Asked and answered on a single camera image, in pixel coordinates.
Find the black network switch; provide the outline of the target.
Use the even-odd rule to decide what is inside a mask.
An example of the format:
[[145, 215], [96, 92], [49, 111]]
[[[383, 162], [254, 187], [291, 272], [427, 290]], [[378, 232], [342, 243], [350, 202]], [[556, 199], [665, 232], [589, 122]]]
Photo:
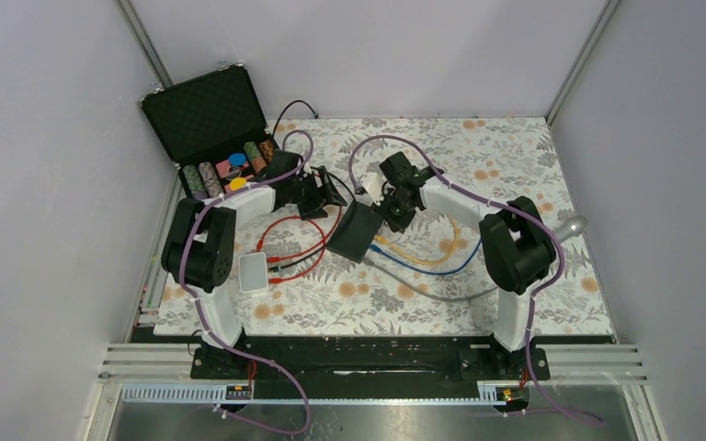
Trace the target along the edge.
[[328, 240], [326, 249], [359, 264], [383, 222], [384, 218], [372, 207], [353, 202]]

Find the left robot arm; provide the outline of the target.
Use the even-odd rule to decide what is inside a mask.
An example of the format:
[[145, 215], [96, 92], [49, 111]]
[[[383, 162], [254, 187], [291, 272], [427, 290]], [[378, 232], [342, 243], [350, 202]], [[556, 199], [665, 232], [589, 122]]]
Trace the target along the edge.
[[312, 170], [309, 156], [277, 150], [262, 179], [207, 200], [182, 198], [176, 206], [161, 253], [161, 267], [194, 301], [205, 343], [217, 347], [212, 363], [228, 378], [245, 372], [246, 350], [236, 345], [243, 325], [222, 285], [235, 264], [239, 227], [286, 205], [302, 220], [321, 219], [327, 206], [347, 202], [323, 168]]

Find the white router box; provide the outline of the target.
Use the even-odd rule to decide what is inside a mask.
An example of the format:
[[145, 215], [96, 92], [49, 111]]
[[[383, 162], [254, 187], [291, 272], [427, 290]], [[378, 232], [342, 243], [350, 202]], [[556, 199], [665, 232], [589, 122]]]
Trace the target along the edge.
[[243, 295], [256, 295], [268, 290], [268, 261], [265, 253], [240, 255], [238, 263], [239, 288]]

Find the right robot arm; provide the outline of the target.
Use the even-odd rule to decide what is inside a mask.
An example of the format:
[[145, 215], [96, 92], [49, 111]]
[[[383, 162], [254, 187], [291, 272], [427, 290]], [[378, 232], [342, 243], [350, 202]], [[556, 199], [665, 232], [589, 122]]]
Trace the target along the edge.
[[494, 338], [500, 346], [492, 351], [490, 364], [499, 377], [514, 378], [528, 361], [522, 349], [530, 341], [526, 291], [548, 276], [559, 244], [573, 233], [550, 232], [530, 198], [483, 198], [449, 181], [435, 166], [417, 168], [403, 153], [387, 158], [380, 169], [365, 174], [357, 192], [370, 196], [373, 211], [392, 231], [404, 231], [424, 209], [479, 231], [487, 274], [499, 288]]

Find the silver microphone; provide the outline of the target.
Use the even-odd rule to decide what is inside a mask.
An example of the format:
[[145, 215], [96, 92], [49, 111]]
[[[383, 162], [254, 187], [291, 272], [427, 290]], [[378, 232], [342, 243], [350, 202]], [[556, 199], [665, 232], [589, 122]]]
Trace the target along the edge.
[[574, 237], [580, 236], [588, 225], [588, 220], [585, 216], [575, 215], [565, 220], [555, 231], [554, 234], [559, 243], [564, 243]]

